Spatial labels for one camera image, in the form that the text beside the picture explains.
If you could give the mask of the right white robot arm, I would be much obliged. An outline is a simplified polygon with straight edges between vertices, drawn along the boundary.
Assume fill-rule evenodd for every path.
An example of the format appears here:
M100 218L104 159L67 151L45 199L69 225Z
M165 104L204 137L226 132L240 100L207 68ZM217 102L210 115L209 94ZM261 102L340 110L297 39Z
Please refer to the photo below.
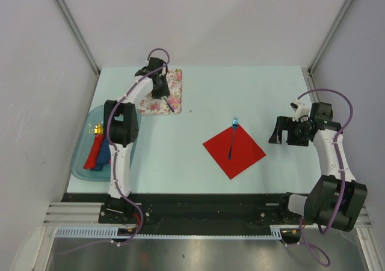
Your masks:
M321 176L308 195L287 193L284 205L277 209L278 218L291 224L299 215L307 223L349 232L356 224L368 194L367 187L353 176L343 150L341 123L333 121L329 103L307 106L295 99L291 103L292 117L277 117L268 142L281 144L287 131L286 143L299 147L313 144Z

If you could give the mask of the blue handled spoon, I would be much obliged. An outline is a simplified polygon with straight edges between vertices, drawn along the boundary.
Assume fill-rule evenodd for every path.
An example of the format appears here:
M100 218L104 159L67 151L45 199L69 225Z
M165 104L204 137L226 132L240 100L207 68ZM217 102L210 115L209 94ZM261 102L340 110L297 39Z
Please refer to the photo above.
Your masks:
M174 107L173 107L173 105L169 102L168 97L164 96L162 99L166 102L166 104L167 104L167 106L170 108L171 112L172 112L172 113L175 113Z

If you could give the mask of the blue fork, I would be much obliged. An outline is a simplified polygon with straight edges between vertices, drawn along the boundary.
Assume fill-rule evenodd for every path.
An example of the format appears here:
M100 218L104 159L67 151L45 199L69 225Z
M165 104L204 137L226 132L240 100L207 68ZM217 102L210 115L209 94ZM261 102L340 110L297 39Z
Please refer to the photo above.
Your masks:
M233 150L233 145L234 145L234 141L235 141L235 134L236 134L236 130L237 130L238 126L239 126L239 119L238 119L238 117L234 117L233 122L232 122L232 139L230 142L230 148L229 148L229 153L228 153L228 159L229 160L232 158L232 150Z

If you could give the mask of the red paper napkin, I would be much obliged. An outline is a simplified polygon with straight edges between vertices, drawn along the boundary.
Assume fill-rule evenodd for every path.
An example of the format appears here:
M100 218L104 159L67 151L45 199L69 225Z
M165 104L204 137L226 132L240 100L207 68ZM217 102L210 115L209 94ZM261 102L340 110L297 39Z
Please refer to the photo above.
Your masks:
M205 149L230 180L266 156L263 149L239 124L235 134L232 158L229 160L231 139L232 127L228 127L203 143Z

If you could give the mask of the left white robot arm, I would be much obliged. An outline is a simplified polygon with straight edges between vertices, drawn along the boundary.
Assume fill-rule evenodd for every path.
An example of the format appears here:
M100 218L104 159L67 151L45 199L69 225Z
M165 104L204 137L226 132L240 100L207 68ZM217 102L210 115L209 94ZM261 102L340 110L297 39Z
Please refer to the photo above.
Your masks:
M123 97L107 100L104 104L104 135L111 155L110 184L105 207L121 223L129 221L134 212L133 204L127 202L127 199L131 193L131 154L140 130L138 106L148 94L156 99L170 94L167 71L168 61L148 58L147 65L135 73L134 82Z

